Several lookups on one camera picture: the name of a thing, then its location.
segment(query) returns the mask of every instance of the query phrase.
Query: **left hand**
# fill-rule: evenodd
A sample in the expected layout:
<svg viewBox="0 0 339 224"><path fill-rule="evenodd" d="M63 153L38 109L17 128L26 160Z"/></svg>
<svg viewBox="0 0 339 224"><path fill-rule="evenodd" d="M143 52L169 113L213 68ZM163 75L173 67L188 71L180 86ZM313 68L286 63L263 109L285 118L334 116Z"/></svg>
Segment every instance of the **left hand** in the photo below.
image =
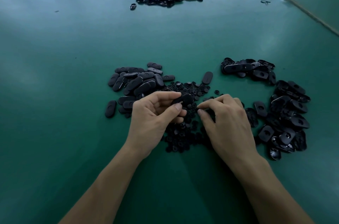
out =
<svg viewBox="0 0 339 224"><path fill-rule="evenodd" d="M180 92L154 92L133 104L132 120L125 145L146 158L160 142L170 122L182 123L186 110L180 103L171 102L180 97Z"/></svg>

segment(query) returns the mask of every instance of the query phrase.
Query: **fingernail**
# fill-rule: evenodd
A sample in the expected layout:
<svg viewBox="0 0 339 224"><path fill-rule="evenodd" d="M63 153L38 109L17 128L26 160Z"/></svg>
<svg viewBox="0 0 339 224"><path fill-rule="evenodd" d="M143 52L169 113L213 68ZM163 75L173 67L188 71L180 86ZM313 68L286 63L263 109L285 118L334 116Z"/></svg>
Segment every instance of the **fingernail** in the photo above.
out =
<svg viewBox="0 0 339 224"><path fill-rule="evenodd" d="M174 107L179 111L182 109L182 105L180 103L177 103L174 105Z"/></svg>

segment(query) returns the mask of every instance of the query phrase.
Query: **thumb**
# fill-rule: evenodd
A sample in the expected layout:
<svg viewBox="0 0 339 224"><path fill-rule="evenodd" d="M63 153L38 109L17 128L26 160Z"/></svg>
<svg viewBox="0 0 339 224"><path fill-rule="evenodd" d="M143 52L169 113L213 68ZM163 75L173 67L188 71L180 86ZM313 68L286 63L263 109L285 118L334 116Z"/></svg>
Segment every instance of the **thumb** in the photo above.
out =
<svg viewBox="0 0 339 224"><path fill-rule="evenodd" d="M175 117L177 117L182 109L182 105L180 103L173 104L168 107L162 114L159 115L159 118L163 123L168 125Z"/></svg>
<svg viewBox="0 0 339 224"><path fill-rule="evenodd" d="M211 116L204 110L198 110L199 117L202 121L202 124L205 127L206 132L212 132L214 127L214 121L212 120Z"/></svg>

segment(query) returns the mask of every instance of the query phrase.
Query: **forearm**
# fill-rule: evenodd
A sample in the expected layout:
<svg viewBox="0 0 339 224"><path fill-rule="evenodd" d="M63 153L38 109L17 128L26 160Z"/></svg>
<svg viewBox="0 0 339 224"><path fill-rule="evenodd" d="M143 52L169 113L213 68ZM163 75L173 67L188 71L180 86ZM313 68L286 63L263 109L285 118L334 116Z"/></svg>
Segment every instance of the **forearm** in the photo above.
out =
<svg viewBox="0 0 339 224"><path fill-rule="evenodd" d="M140 161L140 157L122 147L59 224L111 224Z"/></svg>
<svg viewBox="0 0 339 224"><path fill-rule="evenodd" d="M242 164L235 175L245 189L261 224L313 223L261 156Z"/></svg>

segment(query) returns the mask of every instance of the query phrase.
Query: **hand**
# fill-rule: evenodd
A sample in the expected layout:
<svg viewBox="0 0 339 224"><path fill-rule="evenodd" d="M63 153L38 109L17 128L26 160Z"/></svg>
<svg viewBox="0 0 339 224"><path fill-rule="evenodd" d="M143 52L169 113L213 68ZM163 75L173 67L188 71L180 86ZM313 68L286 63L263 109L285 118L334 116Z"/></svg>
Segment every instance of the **hand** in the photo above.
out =
<svg viewBox="0 0 339 224"><path fill-rule="evenodd" d="M182 123L186 110L180 103L171 102L180 92L154 92L133 104L132 120L125 146L142 159L146 158L160 142L170 122Z"/></svg>
<svg viewBox="0 0 339 224"><path fill-rule="evenodd" d="M234 172L244 162L259 156L251 125L239 98L222 95L197 106L198 114L217 154ZM202 110L210 108L215 113L215 123Z"/></svg>

